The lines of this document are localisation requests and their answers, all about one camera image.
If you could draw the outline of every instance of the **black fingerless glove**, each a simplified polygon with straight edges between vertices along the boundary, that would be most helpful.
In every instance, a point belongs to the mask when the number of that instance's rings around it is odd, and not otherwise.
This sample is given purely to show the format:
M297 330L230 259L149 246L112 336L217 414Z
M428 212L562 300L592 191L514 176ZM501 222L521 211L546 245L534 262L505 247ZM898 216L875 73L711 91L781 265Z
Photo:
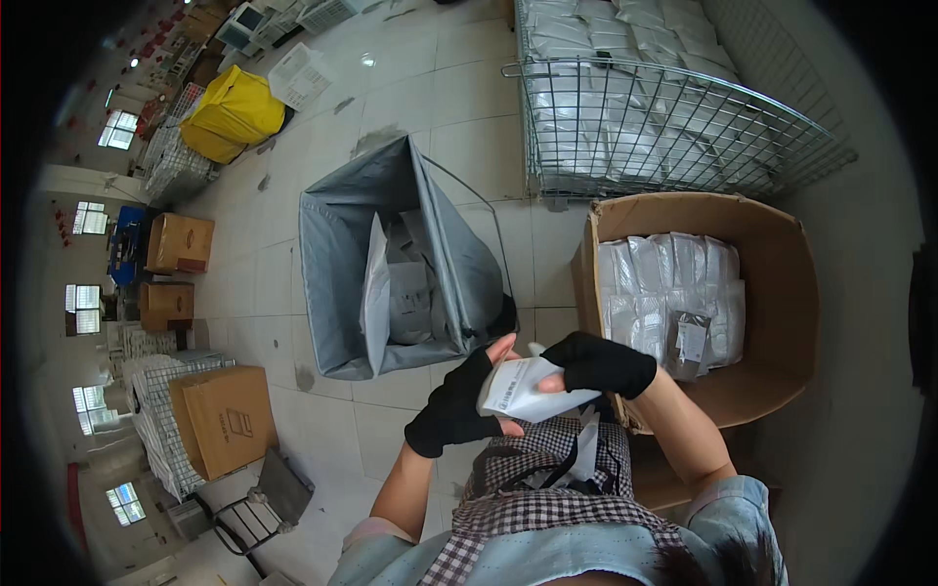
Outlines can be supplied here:
M573 332L541 357L564 369L568 392L582 388L612 391L632 400L658 373L654 357L585 332Z
M490 372L492 361L484 348L478 348L446 375L427 406L404 428L404 438L415 452L439 458L444 445L502 435L498 419L481 417L476 411L479 391Z

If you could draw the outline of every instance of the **checkered apron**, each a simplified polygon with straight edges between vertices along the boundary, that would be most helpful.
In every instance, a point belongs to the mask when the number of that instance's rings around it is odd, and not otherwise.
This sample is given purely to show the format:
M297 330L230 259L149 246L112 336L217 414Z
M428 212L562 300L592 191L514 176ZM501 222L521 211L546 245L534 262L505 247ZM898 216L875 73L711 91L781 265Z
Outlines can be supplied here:
M580 420L554 417L532 424L517 421L524 437L493 438L478 455L452 535L420 584L462 584L492 537L584 523L641 525L659 547L683 547L678 527L632 498L628 441L620 426L599 424L596 472L564 488L531 488L532 474L559 476L576 457Z

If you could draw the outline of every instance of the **white tile floor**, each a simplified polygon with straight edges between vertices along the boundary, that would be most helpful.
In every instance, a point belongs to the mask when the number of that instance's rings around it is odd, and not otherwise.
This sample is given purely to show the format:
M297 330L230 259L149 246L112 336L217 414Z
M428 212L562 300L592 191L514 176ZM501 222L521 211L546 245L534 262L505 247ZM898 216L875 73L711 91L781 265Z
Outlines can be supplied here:
M296 115L274 148L244 153L181 210L216 221L209 272L194 279L196 317L207 319L213 348L265 367L281 445L316 484L297 531L257 553L269 569L308 585L328 580L341 539L368 515L397 456L403 426L456 363L366 383L316 372L298 256L302 189L346 163L370 132L409 132L422 152L494 202L520 308L519 350L528 341L550 344L576 326L567 263L586 207L557 214L525 199L519 96L515 82L500 74L514 58L515 37L498 16L494 0L455 6L402 0L317 38L300 35L296 40L325 53L334 82ZM293 44L245 69L265 74ZM354 100L337 108L348 98ZM503 264L488 208L449 177L433 175ZM425 536L449 527L454 495L481 447L447 448L437 462ZM209 485L205 498L219 506L242 496L259 470Z

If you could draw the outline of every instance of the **sleeve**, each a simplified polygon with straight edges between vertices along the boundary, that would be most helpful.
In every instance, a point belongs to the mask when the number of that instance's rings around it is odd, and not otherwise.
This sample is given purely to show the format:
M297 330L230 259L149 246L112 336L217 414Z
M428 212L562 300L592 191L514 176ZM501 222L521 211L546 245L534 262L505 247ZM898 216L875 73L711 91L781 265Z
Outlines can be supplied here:
M367 584L414 546L400 527L380 517L358 523L342 540L342 555L329 586Z
M768 517L768 488L759 480L733 476L713 483L691 502L685 525L711 548L735 538L753 554L758 550L759 534L764 533L780 568L780 583L788 583L775 529Z

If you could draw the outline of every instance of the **light blue shirt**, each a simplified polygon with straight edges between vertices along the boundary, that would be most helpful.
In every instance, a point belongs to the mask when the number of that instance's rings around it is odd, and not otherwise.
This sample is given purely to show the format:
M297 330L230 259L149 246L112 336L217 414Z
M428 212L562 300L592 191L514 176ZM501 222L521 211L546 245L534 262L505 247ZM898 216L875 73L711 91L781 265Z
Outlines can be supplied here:
M443 532L419 545L388 531L360 532L346 538L339 568L330 586L411 585L423 578L431 563L448 541ZM681 536L708 576L718 577L719 567L713 547L731 537L755 550L759 532L768 534L776 545L775 531L768 519L768 488L748 476L734 476L715 482L691 504L686 528ZM466 586L529 586L590 570L604 570L635 578L652 586L660 583L654 569L657 556L651 532L644 527L622 523L589 523L543 531L527 531L490 539L466 580ZM787 577L783 572L783 583Z

